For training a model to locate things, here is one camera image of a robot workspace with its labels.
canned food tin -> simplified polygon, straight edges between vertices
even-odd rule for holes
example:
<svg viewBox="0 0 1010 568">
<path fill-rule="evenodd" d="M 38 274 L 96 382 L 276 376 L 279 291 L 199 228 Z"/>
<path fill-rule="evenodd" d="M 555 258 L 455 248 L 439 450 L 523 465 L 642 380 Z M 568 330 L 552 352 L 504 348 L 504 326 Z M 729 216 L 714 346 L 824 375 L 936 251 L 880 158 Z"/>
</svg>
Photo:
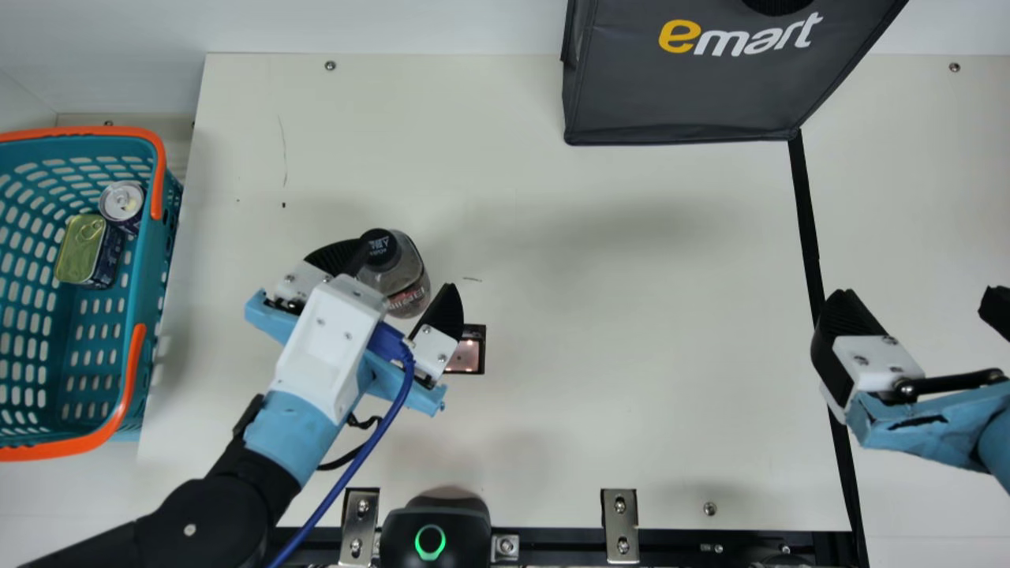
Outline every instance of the canned food tin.
<svg viewBox="0 0 1010 568">
<path fill-rule="evenodd" d="M 143 199 L 140 182 L 114 182 L 106 186 L 98 198 L 98 211 L 123 232 L 136 235 L 140 233 L 140 219 L 143 218 Z"/>
<path fill-rule="evenodd" d="M 123 233 L 94 213 L 74 215 L 57 257 L 56 278 L 92 290 L 112 285 L 123 250 Z"/>
</svg>

metal bracket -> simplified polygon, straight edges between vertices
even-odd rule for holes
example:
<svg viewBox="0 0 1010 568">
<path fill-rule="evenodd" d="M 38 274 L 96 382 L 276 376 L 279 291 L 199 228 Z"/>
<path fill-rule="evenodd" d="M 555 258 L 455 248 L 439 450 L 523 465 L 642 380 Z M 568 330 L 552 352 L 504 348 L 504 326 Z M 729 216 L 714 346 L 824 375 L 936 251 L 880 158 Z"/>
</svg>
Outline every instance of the metal bracket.
<svg viewBox="0 0 1010 568">
<path fill-rule="evenodd" d="M 378 489 L 348 489 L 343 498 L 343 528 L 338 566 L 368 568 L 376 544 Z"/>
<path fill-rule="evenodd" d="M 519 535 L 491 535 L 491 563 L 519 562 Z"/>
<path fill-rule="evenodd" d="M 638 564 L 638 499 L 634 489 L 603 489 L 608 564 Z"/>
</svg>

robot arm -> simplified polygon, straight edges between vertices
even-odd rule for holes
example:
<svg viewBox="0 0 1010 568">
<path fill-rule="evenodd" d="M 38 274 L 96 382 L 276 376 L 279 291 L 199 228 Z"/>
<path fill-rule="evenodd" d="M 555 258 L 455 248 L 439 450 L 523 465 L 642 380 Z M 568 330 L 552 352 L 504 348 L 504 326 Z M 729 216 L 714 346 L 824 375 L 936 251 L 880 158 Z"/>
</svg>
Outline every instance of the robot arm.
<svg viewBox="0 0 1010 568">
<path fill-rule="evenodd" d="M 980 309 L 1004 337 L 1008 297 L 991 288 Z M 825 302 L 810 355 L 828 407 L 861 446 L 991 473 L 1010 491 L 1010 382 L 1001 370 L 926 378 L 851 290 Z M 944 395 L 920 401 L 926 394 Z"/>
<path fill-rule="evenodd" d="M 246 319 L 285 348 L 268 392 L 254 398 L 206 477 L 146 516 L 25 566 L 259 566 L 270 532 L 366 393 L 392 400 L 409 381 L 404 405 L 440 410 L 438 379 L 463 329 L 456 287 L 432 300 L 412 340 L 383 321 L 381 293 L 341 272 L 302 262 L 274 297 L 261 290 L 246 304 Z M 420 376 L 406 376 L 415 361 Z"/>
</svg>

blue cable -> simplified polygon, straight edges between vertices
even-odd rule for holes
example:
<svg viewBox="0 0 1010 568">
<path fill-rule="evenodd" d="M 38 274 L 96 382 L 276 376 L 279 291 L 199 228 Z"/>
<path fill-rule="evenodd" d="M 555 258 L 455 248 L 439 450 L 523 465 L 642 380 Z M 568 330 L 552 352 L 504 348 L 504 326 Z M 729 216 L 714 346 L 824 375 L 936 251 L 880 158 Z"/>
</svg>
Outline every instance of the blue cable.
<svg viewBox="0 0 1010 568">
<path fill-rule="evenodd" d="M 321 503 L 319 503 L 319 506 L 316 507 L 312 516 L 310 516 L 309 519 L 305 522 L 305 525 L 299 529 L 297 533 L 295 533 L 294 537 L 291 537 L 291 540 L 284 545 L 281 552 L 277 553 L 277 556 L 274 557 L 274 560 L 271 561 L 268 568 L 280 568 L 284 565 L 288 558 L 294 554 L 295 550 L 301 546 L 306 537 L 309 536 L 309 532 L 315 528 L 315 526 L 322 518 L 322 515 L 329 510 L 329 507 L 333 504 L 333 501 L 336 500 L 336 497 L 338 497 L 347 487 L 347 483 L 350 482 L 350 478 L 358 473 L 359 468 L 362 467 L 362 464 L 365 463 L 369 454 L 371 454 L 372 450 L 374 450 L 376 445 L 379 444 L 379 440 L 381 440 L 383 435 L 386 434 L 386 431 L 389 430 L 389 424 L 393 423 L 393 418 L 396 417 L 396 415 L 400 412 L 400 408 L 402 408 L 403 404 L 407 401 L 407 395 L 410 394 L 410 388 L 414 384 L 414 357 L 406 346 L 401 344 L 401 347 L 403 352 L 401 359 L 403 361 L 403 386 L 400 387 L 400 392 L 397 393 L 396 399 L 393 400 L 393 405 L 389 407 L 389 412 L 386 412 L 386 417 L 383 418 L 383 420 L 376 428 L 376 431 L 369 438 L 368 442 L 366 442 L 362 447 L 362 451 L 359 452 L 355 461 L 350 462 L 347 469 L 343 471 L 343 475 L 341 475 L 340 479 L 337 480 L 336 485 L 329 490 L 326 497 Z"/>
</svg>

table surface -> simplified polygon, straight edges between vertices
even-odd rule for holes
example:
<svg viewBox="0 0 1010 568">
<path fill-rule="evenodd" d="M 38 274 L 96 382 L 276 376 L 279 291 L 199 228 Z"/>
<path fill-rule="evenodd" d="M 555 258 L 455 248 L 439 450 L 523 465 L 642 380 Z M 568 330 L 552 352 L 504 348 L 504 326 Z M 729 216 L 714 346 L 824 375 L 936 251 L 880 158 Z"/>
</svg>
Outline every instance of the table surface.
<svg viewBox="0 0 1010 568">
<path fill-rule="evenodd" d="M 269 384 L 280 346 L 242 302 L 389 226 L 489 340 L 487 374 L 446 379 L 445 411 L 401 414 L 356 476 L 381 514 L 453 486 L 498 525 L 599 527 L 600 488 L 634 487 L 643 527 L 847 528 L 785 145 L 568 147 L 550 57 L 326 60 L 207 59 L 137 501 L 204 473 Z"/>
<path fill-rule="evenodd" d="M 805 128 L 825 286 L 855 288 L 930 373 L 1010 369 L 974 314 L 1010 282 L 1010 63 L 947 63 L 868 58 Z M 569 148 L 559 77 L 552 57 L 208 57 L 139 448 L 5 464 L 4 549 L 31 558 L 202 475 L 280 353 L 244 300 L 375 225 L 410 233 L 490 337 L 488 374 L 448 378 L 435 418 L 401 414 L 356 477 L 383 514 L 454 485 L 498 525 L 598 527 L 599 489 L 627 486 L 643 527 L 846 530 L 785 145 Z M 855 458 L 875 565 L 1010 555 L 990 478 Z"/>
</svg>

